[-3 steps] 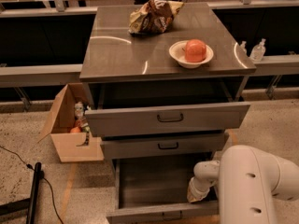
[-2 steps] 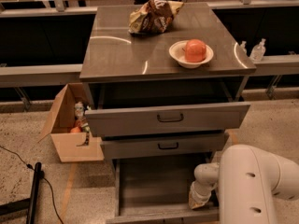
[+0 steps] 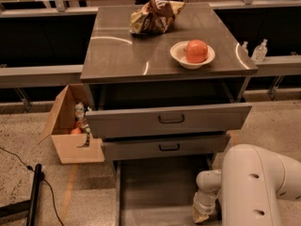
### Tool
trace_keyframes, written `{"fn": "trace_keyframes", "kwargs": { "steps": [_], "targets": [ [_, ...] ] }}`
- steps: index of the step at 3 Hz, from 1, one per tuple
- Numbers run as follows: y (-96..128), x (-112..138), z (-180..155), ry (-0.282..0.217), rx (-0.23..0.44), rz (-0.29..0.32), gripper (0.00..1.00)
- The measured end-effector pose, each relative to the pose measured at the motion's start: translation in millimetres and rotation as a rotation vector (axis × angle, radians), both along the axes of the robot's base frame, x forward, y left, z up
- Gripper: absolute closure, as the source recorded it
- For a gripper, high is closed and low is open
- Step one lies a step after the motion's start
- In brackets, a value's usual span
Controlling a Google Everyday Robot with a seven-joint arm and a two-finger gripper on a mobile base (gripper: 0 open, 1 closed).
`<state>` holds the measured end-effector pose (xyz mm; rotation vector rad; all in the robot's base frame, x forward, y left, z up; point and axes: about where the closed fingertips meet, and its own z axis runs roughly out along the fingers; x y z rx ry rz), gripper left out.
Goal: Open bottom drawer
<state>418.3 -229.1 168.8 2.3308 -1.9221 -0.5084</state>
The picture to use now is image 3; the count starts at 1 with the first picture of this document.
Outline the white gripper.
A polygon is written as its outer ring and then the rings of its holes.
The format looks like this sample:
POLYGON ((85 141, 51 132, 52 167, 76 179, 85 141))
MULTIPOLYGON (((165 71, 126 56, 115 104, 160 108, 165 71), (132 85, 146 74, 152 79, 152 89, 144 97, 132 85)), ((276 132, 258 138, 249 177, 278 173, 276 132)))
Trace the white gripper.
POLYGON ((214 212, 218 194, 215 192, 197 191, 193 199, 193 221, 198 224, 204 222, 214 212))

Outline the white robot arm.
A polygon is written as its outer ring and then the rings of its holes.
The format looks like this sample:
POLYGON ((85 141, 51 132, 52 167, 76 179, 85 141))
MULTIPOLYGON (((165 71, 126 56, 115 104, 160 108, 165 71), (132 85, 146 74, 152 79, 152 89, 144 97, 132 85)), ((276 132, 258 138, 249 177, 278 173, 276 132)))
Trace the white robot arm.
POLYGON ((277 202, 301 198, 301 162, 251 144, 225 154, 221 169, 196 179, 193 221, 201 223, 221 201, 222 226, 281 226, 277 202))

